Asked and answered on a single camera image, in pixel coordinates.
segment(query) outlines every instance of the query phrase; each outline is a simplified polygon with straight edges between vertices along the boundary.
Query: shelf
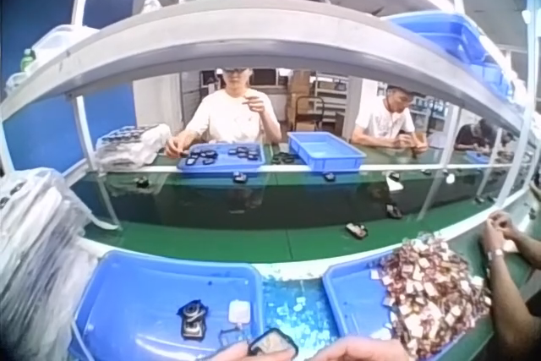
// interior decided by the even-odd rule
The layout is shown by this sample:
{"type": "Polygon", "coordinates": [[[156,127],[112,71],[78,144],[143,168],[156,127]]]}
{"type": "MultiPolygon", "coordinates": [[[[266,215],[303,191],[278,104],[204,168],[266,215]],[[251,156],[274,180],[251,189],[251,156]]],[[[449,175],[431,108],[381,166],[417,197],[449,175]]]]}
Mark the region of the shelf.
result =
{"type": "Polygon", "coordinates": [[[465,107],[510,129],[522,126],[519,112],[431,42],[368,14],[302,0],[204,0],[119,21],[40,67],[2,103],[1,116],[45,97],[223,66],[371,78],[465,107]]]}

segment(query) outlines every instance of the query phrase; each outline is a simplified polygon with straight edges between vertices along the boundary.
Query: plastic bag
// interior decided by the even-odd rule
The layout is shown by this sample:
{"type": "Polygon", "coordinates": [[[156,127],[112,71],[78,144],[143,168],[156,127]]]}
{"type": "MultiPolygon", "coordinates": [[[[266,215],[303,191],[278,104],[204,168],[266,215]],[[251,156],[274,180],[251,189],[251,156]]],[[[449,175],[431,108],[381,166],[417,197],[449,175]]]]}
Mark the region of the plastic bag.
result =
{"type": "Polygon", "coordinates": [[[100,172],[133,170],[151,164],[171,137],[166,124],[136,128],[126,126],[100,137],[96,142],[96,164],[100,172]]]}
{"type": "Polygon", "coordinates": [[[93,216],[62,175],[38,168],[0,180],[0,325],[15,359],[67,359],[71,321],[97,264],[79,237],[93,216]]]}

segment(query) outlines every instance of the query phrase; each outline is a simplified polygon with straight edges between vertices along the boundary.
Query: transparent plastic bag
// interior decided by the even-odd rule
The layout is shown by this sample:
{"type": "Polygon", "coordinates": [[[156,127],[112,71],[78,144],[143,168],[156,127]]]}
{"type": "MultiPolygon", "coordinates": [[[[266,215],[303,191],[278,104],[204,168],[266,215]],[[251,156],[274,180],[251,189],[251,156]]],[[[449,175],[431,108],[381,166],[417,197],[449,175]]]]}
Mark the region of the transparent plastic bag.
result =
{"type": "Polygon", "coordinates": [[[15,359],[67,359],[71,322],[97,258],[78,244],[94,217],[62,175],[0,180],[0,325],[15,359]]]}

